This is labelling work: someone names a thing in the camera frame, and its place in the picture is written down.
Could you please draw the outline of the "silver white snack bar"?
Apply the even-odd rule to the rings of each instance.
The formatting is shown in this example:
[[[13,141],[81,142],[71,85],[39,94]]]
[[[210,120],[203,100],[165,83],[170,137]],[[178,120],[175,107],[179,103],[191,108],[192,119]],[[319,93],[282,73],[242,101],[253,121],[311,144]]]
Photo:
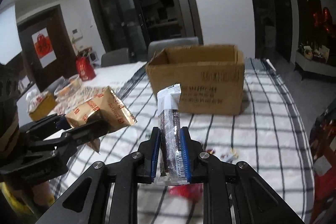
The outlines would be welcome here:
[[[161,133],[158,183],[166,186],[187,184],[181,146],[180,96],[180,84],[170,85],[157,93],[158,127]]]

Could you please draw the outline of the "brown paper snack bag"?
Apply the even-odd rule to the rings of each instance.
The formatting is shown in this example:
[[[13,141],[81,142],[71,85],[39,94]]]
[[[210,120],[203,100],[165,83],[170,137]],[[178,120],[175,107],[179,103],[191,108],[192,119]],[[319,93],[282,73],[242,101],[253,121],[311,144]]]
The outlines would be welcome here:
[[[94,119],[103,119],[109,125],[109,133],[134,125],[137,120],[111,87],[78,105],[66,114],[71,127],[76,128]]]

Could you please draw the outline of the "brown tissue box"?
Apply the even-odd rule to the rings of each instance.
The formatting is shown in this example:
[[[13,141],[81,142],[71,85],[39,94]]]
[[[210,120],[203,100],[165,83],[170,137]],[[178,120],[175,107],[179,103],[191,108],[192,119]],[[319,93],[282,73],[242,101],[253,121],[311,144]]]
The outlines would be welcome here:
[[[27,113],[33,121],[47,116],[57,105],[54,96],[49,91],[38,92],[36,89],[26,95]]]

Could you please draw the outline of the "large red snack packet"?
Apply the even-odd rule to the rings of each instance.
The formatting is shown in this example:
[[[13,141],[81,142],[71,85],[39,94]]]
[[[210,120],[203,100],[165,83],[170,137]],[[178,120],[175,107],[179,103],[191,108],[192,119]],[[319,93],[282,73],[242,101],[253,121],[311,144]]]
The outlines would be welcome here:
[[[203,196],[203,184],[185,184],[169,187],[169,194],[198,202]]]

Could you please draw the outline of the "clear plastic food container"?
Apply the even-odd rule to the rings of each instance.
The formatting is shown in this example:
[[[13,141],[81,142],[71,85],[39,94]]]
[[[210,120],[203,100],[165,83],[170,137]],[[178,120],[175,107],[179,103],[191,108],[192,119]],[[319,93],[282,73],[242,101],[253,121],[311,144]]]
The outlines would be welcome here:
[[[68,79],[62,79],[56,87],[54,95],[57,98],[66,98],[76,93],[82,85],[79,75],[74,75]]]

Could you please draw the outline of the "red gift box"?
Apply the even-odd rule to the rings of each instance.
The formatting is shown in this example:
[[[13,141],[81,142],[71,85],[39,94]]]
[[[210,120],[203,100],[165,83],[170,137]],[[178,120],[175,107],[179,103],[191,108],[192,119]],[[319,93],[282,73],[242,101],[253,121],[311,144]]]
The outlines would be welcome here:
[[[82,81],[89,81],[96,77],[89,59],[85,56],[76,57],[76,69]]]

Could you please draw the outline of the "brown cardboard box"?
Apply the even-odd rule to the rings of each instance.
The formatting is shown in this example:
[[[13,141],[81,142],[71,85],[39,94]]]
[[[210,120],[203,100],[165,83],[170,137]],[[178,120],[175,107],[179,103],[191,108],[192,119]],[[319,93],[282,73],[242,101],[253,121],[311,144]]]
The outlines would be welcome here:
[[[244,72],[244,55],[235,45],[166,48],[146,65],[153,93],[179,84],[179,110],[190,114],[240,114]]]

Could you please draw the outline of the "black white checked tablecloth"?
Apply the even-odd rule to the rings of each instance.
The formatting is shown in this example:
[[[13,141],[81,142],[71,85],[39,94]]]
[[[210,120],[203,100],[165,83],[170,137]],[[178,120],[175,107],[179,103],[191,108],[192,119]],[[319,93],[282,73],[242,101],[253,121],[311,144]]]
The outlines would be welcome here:
[[[113,163],[135,151],[157,121],[157,102],[142,63],[98,69],[89,87],[111,86],[137,119],[106,135],[100,152],[82,146],[69,171],[51,181],[62,193],[95,161]],[[246,59],[242,113],[238,116],[182,114],[193,139],[219,158],[233,150],[309,223],[314,201],[313,161],[302,119],[270,61]]]

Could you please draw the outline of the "red fu door poster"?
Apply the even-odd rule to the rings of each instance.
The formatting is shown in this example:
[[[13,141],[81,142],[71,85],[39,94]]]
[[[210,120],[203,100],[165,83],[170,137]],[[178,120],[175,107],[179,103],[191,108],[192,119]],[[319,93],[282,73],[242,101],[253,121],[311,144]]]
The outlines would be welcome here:
[[[56,60],[56,54],[53,49],[49,33],[46,28],[39,30],[31,35],[34,48],[42,68],[47,67]]]

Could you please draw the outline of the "grey dining chair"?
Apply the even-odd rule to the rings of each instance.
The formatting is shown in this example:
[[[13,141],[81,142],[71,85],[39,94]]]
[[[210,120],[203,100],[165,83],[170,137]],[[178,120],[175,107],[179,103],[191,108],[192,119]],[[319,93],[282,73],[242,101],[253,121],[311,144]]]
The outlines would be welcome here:
[[[127,48],[107,52],[101,57],[101,67],[103,68],[129,63],[129,50]]]
[[[199,45],[198,37],[173,38],[151,42],[148,46],[147,61],[166,48]]]

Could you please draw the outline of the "dark wooden door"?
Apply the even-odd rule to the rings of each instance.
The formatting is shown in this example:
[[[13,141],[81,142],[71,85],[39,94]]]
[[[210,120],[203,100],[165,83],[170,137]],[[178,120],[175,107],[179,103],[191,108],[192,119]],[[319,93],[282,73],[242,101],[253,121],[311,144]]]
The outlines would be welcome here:
[[[29,76],[40,91],[60,77],[77,73],[75,53],[59,5],[23,20],[18,24],[22,54]]]

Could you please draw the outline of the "white low tv cabinet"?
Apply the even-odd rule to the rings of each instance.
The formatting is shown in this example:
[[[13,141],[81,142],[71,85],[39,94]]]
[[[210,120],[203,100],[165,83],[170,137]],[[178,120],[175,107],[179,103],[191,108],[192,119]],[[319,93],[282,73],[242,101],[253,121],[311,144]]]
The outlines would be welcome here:
[[[295,69],[301,73],[302,78],[319,77],[335,80],[335,67],[306,59],[301,53],[295,54]]]

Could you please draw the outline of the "black framed glass door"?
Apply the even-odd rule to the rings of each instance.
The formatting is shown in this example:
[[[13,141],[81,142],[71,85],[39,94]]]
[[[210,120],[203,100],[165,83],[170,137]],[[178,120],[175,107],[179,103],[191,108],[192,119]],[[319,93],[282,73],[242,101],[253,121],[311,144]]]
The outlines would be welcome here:
[[[194,38],[203,44],[196,0],[89,0],[106,62],[112,53],[130,62],[149,59],[155,42]]]

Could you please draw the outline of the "red foil balloons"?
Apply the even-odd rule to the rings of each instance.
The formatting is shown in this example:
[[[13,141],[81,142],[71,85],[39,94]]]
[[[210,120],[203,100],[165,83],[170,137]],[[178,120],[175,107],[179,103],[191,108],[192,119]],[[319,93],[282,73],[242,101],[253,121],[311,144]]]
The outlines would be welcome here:
[[[333,23],[333,17],[328,7],[324,7],[322,11],[313,14],[313,23],[316,29],[335,38],[335,24]]]

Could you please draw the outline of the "white wall intercom panel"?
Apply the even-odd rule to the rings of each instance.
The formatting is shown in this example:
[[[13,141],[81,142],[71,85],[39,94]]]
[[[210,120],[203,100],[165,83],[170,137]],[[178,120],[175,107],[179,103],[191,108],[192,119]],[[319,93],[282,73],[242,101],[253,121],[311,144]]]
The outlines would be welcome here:
[[[74,40],[82,39],[83,35],[80,29],[76,28],[72,30],[72,37]]]

